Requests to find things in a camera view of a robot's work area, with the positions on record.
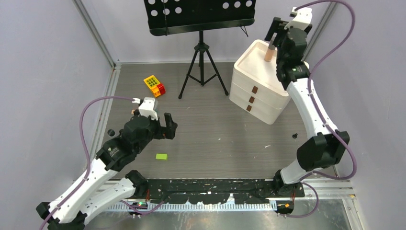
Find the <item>music stand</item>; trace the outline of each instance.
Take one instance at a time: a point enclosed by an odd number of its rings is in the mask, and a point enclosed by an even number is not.
[[[203,31],[229,27],[242,27],[254,23],[256,0],[144,0],[148,15],[149,31],[152,35],[173,35],[199,31],[199,43],[194,47],[195,53],[186,74],[179,99],[182,98],[188,78],[204,86],[211,79],[218,77],[228,95],[220,73],[209,52],[209,46],[203,41]],[[197,53],[199,55],[200,80],[190,75]],[[207,53],[213,65],[215,75],[204,81],[203,55]]]

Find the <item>drawer handle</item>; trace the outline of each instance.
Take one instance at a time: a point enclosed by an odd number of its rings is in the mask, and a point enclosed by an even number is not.
[[[257,86],[254,86],[254,87],[252,88],[252,92],[253,92],[253,93],[257,93],[257,91],[258,91],[258,87],[257,87]]]

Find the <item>green block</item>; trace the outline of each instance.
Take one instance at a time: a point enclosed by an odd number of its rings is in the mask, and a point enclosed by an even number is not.
[[[155,159],[166,161],[168,159],[168,155],[167,154],[157,153],[157,156],[155,157]]]

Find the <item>wood grain surface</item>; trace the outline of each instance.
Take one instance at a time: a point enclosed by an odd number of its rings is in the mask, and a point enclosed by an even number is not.
[[[217,63],[218,71],[230,89],[233,63]],[[183,98],[178,99],[189,64],[123,65],[115,95],[144,98],[152,93],[143,79],[155,75],[166,94],[158,97],[158,115],[171,113],[178,123],[173,140],[153,140],[116,175],[122,178],[138,170],[146,178],[272,178],[278,169],[296,158],[296,150],[306,141],[306,131],[291,100],[273,125],[267,125],[232,103],[214,78],[204,87],[189,79]],[[214,74],[205,63],[205,80]],[[192,75],[200,78],[197,64]],[[106,131],[118,133],[135,109],[128,101],[112,104]],[[167,161],[155,159],[168,154]]]

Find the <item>white wall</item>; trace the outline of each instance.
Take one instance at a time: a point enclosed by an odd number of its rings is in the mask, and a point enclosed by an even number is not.
[[[35,207],[85,165],[79,116],[111,68],[72,1],[0,3],[0,229],[38,229]],[[90,143],[99,106],[86,115]]]
[[[358,160],[351,180],[368,230],[405,229],[406,1],[353,0],[354,33],[315,72],[320,100],[350,134]],[[339,6],[310,53],[314,65],[345,36],[350,14]],[[341,175],[351,172],[345,154]]]
[[[246,27],[249,37],[239,27],[205,31],[204,40],[210,46],[213,59],[237,60],[254,40],[265,38],[273,17],[289,20],[292,7],[307,2],[309,0],[257,0],[255,22]],[[114,60],[160,62],[192,59],[193,48],[199,39],[198,32],[160,37],[151,35],[144,1],[83,0],[83,4]],[[315,27],[326,7],[327,3],[312,7]]]

